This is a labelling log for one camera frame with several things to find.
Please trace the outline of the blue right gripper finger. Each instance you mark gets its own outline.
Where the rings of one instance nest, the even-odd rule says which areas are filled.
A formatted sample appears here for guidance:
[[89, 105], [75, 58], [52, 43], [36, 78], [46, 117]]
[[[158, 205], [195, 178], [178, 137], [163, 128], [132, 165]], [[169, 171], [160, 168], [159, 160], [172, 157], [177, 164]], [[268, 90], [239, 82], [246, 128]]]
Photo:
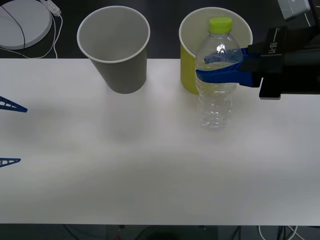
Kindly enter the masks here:
[[236, 83], [250, 88], [258, 88], [262, 79], [259, 73], [260, 57], [245, 54], [243, 61], [216, 70], [195, 71], [199, 80], [210, 84]]
[[236, 64], [247, 58], [260, 57], [263, 47], [264, 43], [258, 42], [244, 48], [229, 49], [224, 43], [220, 43], [214, 48], [215, 51], [203, 58], [203, 61], [206, 65], [216, 63]]

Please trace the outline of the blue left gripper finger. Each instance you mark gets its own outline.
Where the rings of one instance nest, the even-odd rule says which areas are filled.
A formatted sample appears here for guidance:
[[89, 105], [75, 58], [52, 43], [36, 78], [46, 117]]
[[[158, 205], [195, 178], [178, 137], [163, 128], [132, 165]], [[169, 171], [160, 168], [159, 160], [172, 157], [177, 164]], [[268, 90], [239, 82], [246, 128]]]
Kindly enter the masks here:
[[21, 161], [20, 158], [0, 158], [0, 167], [10, 166]]
[[23, 107], [22, 105], [19, 105], [2, 96], [0, 96], [0, 109], [21, 113], [26, 113], [28, 111], [28, 109]]

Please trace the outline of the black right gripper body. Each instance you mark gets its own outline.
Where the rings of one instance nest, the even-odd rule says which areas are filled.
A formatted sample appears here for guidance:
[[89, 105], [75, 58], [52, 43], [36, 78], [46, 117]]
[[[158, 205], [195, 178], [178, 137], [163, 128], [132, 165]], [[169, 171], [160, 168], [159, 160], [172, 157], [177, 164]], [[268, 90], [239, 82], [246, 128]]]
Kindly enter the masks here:
[[268, 30], [260, 55], [262, 84], [259, 98], [279, 100], [286, 95], [320, 93], [320, 36], [316, 26], [290, 30], [285, 26]]

